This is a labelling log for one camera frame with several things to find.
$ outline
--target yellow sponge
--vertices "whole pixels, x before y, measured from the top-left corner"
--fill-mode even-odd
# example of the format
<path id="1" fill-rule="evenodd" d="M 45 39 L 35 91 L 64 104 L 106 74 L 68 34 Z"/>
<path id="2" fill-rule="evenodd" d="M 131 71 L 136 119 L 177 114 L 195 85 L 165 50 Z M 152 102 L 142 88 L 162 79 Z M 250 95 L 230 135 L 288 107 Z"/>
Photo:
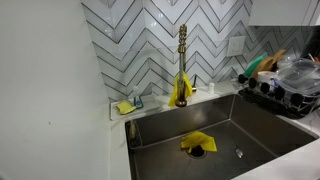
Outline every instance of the yellow sponge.
<path id="1" fill-rule="evenodd" d="M 132 106 L 129 101 L 122 101 L 121 103 L 116 105 L 120 111 L 120 114 L 128 114 L 136 109 L 135 106 Z"/>
<path id="2" fill-rule="evenodd" d="M 189 148 L 188 153 L 191 153 L 192 148 L 199 145 L 203 150 L 213 152 L 217 151 L 217 146 L 214 141 L 214 138 L 202 132 L 194 132 L 182 138 L 181 148 Z"/>

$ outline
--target sink basin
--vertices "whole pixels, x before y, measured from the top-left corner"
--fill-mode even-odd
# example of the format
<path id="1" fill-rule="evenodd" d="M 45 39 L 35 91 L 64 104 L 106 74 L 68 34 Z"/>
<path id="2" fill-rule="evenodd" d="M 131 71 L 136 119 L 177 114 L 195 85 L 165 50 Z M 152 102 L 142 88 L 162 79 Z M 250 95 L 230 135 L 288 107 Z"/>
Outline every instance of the sink basin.
<path id="1" fill-rule="evenodd" d="M 132 179 L 231 179 L 318 138 L 238 95 L 229 95 L 125 124 Z M 214 137 L 217 152 L 188 154 L 181 138 L 194 131 Z"/>

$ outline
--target small drain hole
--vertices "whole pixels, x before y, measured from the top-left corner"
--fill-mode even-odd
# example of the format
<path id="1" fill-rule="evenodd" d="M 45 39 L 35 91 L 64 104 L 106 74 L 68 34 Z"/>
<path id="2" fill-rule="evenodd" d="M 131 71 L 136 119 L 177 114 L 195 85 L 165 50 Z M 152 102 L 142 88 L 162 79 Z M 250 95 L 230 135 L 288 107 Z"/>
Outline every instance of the small drain hole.
<path id="1" fill-rule="evenodd" d="M 194 159 L 202 159 L 207 155 L 207 151 L 203 150 L 201 146 L 192 148 L 191 153 L 188 153 L 188 149 L 186 149 L 186 153 Z"/>

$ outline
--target electrical outlet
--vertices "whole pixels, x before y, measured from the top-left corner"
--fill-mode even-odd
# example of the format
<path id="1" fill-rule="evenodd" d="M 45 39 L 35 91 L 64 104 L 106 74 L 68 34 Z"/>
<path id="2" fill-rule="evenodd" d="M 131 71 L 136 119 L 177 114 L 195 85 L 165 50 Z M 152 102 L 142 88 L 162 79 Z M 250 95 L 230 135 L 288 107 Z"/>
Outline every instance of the electrical outlet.
<path id="1" fill-rule="evenodd" d="M 231 37 L 229 39 L 227 57 L 241 55 L 245 39 L 245 36 Z"/>

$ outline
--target faucet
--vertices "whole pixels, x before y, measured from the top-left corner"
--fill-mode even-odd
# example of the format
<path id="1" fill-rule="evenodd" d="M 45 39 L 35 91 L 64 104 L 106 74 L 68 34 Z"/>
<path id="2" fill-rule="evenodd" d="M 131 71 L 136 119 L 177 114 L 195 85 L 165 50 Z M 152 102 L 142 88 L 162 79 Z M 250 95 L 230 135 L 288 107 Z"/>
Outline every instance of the faucet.
<path id="1" fill-rule="evenodd" d="M 178 94 L 175 104 L 177 107 L 185 107 L 187 100 L 185 97 L 185 82 L 183 73 L 186 69 L 186 39 L 187 39 L 187 26 L 182 24 L 179 29 L 179 79 L 178 79 Z"/>

